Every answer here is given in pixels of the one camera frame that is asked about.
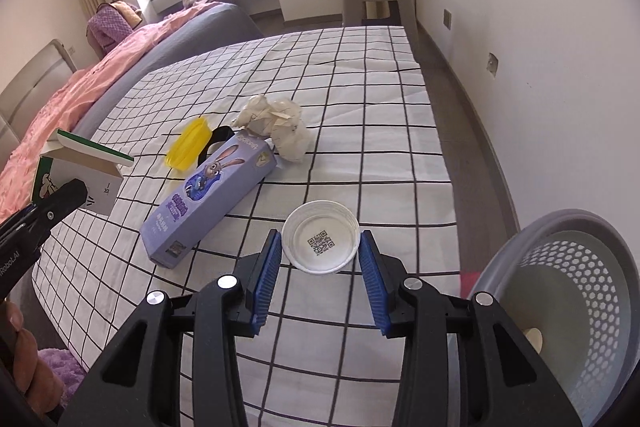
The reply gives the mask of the person's left hand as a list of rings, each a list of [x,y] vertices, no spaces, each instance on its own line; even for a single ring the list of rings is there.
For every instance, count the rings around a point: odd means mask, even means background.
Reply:
[[[32,410],[43,417],[60,404],[63,383],[38,355],[34,335],[24,327],[19,307],[5,301],[1,305],[1,324],[9,325],[16,334],[13,378]]]

